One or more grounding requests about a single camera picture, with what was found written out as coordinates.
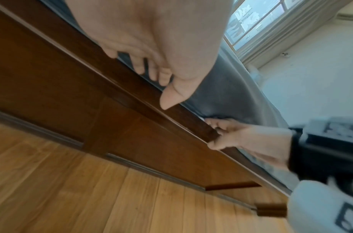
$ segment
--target window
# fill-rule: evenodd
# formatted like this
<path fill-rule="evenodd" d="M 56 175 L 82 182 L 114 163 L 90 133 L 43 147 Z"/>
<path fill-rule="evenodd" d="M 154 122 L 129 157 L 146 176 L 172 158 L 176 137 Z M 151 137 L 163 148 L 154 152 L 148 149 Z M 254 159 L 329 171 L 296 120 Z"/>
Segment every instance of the window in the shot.
<path fill-rule="evenodd" d="M 236 52 L 301 0 L 235 0 L 225 40 Z"/>

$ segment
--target curtain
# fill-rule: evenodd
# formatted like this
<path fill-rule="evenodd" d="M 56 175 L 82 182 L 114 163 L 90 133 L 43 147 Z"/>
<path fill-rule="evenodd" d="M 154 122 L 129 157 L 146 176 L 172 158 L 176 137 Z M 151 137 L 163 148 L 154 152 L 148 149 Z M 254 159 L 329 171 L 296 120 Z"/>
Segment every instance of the curtain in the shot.
<path fill-rule="evenodd" d="M 352 0 L 303 0 L 237 51 L 242 63 L 259 68 L 315 31 Z"/>

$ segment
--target wooden bed frame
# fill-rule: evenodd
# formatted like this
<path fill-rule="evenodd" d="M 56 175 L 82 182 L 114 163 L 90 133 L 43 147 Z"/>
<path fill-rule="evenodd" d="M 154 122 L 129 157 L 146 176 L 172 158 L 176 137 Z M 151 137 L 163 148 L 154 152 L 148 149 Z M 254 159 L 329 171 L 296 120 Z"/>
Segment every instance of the wooden bed frame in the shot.
<path fill-rule="evenodd" d="M 0 0 L 0 122 L 285 216 L 290 190 L 37 0 Z"/>

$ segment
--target wooden floor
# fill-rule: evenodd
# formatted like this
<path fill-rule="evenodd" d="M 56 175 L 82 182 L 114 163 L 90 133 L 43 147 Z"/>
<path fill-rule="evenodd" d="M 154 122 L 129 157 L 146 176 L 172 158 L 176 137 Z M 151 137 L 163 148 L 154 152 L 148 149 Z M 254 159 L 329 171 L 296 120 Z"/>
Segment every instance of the wooden floor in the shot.
<path fill-rule="evenodd" d="M 0 124 L 0 232 L 286 233 L 249 210 Z"/>

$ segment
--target hand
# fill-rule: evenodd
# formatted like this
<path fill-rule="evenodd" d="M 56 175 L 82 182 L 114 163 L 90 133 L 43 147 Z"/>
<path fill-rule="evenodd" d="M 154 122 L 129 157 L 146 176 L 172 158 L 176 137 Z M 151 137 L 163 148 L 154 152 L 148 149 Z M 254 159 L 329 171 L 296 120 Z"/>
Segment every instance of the hand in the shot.
<path fill-rule="evenodd" d="M 167 86 L 160 105 L 188 99 L 215 63 L 232 0 L 66 0 L 80 27 L 111 58 Z"/>
<path fill-rule="evenodd" d="M 273 166 L 288 169 L 293 135 L 290 129 L 243 124 L 233 119 L 207 118 L 205 122 L 221 135 L 207 144 L 209 148 L 237 147 Z"/>

